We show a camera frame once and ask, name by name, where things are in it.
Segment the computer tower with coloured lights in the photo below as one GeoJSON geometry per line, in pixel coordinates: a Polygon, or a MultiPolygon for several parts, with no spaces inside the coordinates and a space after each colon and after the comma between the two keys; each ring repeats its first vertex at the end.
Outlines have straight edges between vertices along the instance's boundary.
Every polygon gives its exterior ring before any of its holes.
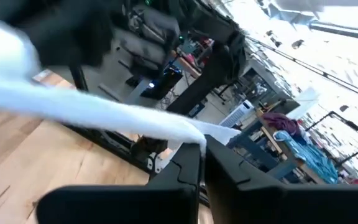
{"type": "Polygon", "coordinates": [[[161,100],[167,93],[181,80],[182,71],[176,66],[168,67],[164,70],[161,78],[153,80],[146,90],[141,94],[142,97],[151,98],[153,100],[161,100]]]}

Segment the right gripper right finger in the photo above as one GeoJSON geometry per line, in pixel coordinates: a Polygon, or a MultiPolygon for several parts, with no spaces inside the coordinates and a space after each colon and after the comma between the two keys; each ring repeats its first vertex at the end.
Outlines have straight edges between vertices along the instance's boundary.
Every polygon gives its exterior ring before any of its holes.
{"type": "Polygon", "coordinates": [[[358,185],[284,184],[206,136],[214,224],[358,224],[358,185]]]}

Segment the white tower fan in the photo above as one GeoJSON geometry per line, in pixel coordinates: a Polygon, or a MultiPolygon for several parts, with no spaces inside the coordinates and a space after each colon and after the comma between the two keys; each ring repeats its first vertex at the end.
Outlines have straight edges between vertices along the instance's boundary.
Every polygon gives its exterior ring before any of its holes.
{"type": "Polygon", "coordinates": [[[220,126],[232,128],[235,124],[239,124],[244,116],[249,116],[254,112],[253,104],[244,100],[236,106],[220,123],[220,126]]]}

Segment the maroon garment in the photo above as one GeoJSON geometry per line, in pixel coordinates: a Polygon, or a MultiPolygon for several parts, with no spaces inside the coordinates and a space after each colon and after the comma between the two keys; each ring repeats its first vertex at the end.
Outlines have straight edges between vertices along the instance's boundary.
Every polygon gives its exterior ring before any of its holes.
{"type": "Polygon", "coordinates": [[[286,131],[291,136],[300,135],[301,131],[295,119],[290,119],[281,113],[264,113],[264,121],[276,130],[286,131]]]}

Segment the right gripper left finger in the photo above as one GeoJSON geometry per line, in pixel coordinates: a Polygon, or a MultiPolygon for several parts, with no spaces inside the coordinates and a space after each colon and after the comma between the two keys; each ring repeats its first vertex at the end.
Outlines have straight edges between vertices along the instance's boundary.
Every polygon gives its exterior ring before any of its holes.
{"type": "Polygon", "coordinates": [[[197,224],[201,155],[183,144],[145,185],[70,185],[45,194],[38,224],[197,224]]]}

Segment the long clear plastic bag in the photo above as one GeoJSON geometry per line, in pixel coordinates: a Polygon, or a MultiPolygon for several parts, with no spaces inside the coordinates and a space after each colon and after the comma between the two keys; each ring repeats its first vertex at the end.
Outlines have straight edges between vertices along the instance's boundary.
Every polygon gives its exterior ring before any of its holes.
{"type": "Polygon", "coordinates": [[[0,21],[0,108],[86,128],[124,131],[146,137],[199,144],[206,135],[227,144],[239,130],[136,105],[125,105],[74,89],[34,85],[41,71],[30,39],[0,21]]]}

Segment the blue garment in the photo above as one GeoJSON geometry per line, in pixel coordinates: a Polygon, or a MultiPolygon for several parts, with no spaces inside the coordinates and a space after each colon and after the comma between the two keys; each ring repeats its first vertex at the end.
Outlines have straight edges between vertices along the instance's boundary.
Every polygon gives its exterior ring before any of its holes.
{"type": "Polygon", "coordinates": [[[283,142],[292,154],[305,162],[327,184],[337,184],[338,174],[332,162],[304,133],[291,135],[285,130],[275,131],[274,140],[283,142]]]}

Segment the wooden table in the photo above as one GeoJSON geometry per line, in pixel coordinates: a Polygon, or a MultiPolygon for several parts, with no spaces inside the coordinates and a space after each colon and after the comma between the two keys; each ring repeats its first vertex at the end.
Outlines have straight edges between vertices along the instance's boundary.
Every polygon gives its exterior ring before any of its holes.
{"type": "Polygon", "coordinates": [[[304,161],[297,159],[283,142],[274,140],[273,133],[279,130],[270,127],[264,121],[262,118],[264,113],[273,112],[257,109],[257,118],[254,122],[243,129],[240,135],[230,140],[227,146],[231,149],[235,147],[245,149],[247,152],[243,158],[246,161],[276,179],[285,179],[290,183],[327,184],[304,161]]]}

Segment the black metal gantry frame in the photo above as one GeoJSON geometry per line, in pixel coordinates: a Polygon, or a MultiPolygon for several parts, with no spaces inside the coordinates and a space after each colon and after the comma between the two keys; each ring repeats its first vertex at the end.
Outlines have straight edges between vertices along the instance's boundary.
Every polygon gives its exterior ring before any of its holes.
{"type": "Polygon", "coordinates": [[[358,156],[358,125],[335,111],[307,124],[306,132],[334,157],[336,167],[358,156]]]}

